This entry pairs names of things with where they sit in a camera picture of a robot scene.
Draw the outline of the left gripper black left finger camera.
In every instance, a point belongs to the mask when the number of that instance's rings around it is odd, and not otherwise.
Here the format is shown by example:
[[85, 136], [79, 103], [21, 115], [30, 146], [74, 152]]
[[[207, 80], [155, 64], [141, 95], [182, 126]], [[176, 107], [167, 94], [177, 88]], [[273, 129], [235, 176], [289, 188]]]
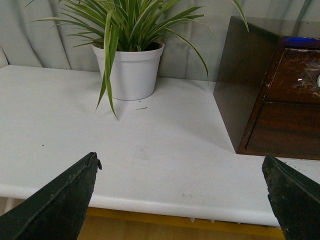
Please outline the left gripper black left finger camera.
[[0, 217], [2, 240], [75, 240], [102, 164], [90, 152]]

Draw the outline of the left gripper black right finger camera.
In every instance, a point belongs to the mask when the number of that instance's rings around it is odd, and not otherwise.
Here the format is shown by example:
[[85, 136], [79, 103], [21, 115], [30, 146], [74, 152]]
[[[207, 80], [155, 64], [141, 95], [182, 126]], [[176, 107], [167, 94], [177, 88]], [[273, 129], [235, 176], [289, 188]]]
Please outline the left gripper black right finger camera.
[[262, 164], [268, 200], [286, 240], [320, 238], [320, 185], [272, 155]]

